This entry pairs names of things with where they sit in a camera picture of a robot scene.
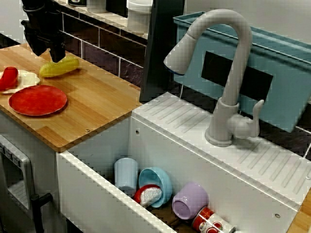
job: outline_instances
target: blue bowl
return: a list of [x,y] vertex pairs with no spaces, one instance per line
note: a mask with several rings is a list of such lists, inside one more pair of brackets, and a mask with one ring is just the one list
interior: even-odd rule
[[155,184],[161,188],[162,196],[151,205],[154,208],[158,208],[167,203],[172,196],[173,187],[171,179],[168,174],[159,167],[148,167],[141,171],[138,183],[139,188],[148,184]]

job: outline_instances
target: faucet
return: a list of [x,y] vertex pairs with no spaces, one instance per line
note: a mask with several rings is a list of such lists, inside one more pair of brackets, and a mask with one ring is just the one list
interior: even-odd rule
[[198,17],[189,27],[184,37],[177,43],[164,60],[164,65],[172,73],[184,75],[190,65],[196,43],[202,33],[215,24],[227,24],[238,34],[238,47],[225,85],[223,96],[217,101],[210,125],[205,132],[206,140],[218,147],[232,144],[232,137],[245,139],[259,135],[259,114],[264,100],[253,108],[253,120],[237,114],[238,97],[252,46],[252,30],[239,13],[217,9]]

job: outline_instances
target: plate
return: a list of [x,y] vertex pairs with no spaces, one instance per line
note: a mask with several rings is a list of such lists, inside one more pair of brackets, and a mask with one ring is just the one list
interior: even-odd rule
[[18,70],[18,85],[14,89],[8,89],[5,91],[0,91],[2,94],[16,93],[28,86],[37,85],[40,79],[35,73],[28,72],[26,70]]
[[19,90],[9,98],[10,107],[24,115],[42,116],[62,109],[66,94],[54,86],[36,85]]

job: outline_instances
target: blue cup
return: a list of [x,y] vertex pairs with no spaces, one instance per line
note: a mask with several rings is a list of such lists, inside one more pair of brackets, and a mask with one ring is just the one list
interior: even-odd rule
[[138,163],[131,158],[119,159],[115,165],[115,187],[133,197],[136,193]]
[[154,208],[158,208],[167,203],[172,196],[173,187],[171,179],[168,174],[159,167],[148,167],[141,171],[138,183],[139,188],[148,184],[155,184],[161,188],[162,196],[158,201],[151,204]]

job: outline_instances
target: faucet base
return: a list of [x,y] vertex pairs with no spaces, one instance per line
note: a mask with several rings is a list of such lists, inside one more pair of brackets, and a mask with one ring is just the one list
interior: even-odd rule
[[239,103],[226,105],[219,98],[211,117],[210,125],[205,132],[205,139],[218,147],[228,147],[232,144],[232,132],[227,127],[227,121],[238,112]]
[[210,144],[213,144],[217,147],[228,147],[232,144],[232,140],[229,139],[227,141],[218,141],[214,138],[212,138],[209,133],[208,133],[208,129],[205,131],[205,139],[210,143]]

